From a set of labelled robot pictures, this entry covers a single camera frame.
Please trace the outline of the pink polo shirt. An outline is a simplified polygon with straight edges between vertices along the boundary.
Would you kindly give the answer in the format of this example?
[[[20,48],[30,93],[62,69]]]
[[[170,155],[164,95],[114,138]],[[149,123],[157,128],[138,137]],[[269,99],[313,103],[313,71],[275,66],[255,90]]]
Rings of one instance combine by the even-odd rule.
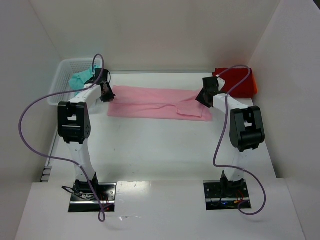
[[[116,118],[210,122],[212,114],[194,90],[115,86],[107,115]]]

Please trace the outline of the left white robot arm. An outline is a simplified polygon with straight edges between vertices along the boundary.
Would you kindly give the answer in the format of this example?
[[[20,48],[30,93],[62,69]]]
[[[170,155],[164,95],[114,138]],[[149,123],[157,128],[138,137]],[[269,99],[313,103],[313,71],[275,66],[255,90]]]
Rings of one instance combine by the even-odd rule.
[[[58,104],[58,134],[70,150],[75,166],[75,183],[71,192],[76,195],[94,195],[99,189],[99,181],[94,170],[88,147],[92,127],[89,108],[97,100],[103,103],[115,98],[110,86],[111,74],[107,69],[96,68],[93,76],[85,82],[85,90],[69,101]]]

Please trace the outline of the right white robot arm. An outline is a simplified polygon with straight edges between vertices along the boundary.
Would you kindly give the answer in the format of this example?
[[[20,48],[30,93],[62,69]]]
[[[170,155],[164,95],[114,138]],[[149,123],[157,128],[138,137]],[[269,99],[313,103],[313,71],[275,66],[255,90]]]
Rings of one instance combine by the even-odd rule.
[[[215,108],[225,114],[222,133],[213,155],[213,165],[222,168],[220,178],[223,194],[233,194],[244,184],[244,163],[247,153],[255,150],[265,140],[261,110],[248,106],[221,91],[223,80],[217,76],[202,79],[203,87],[196,100],[207,108]],[[232,164],[217,164],[217,157],[226,130],[229,142],[236,150]]]

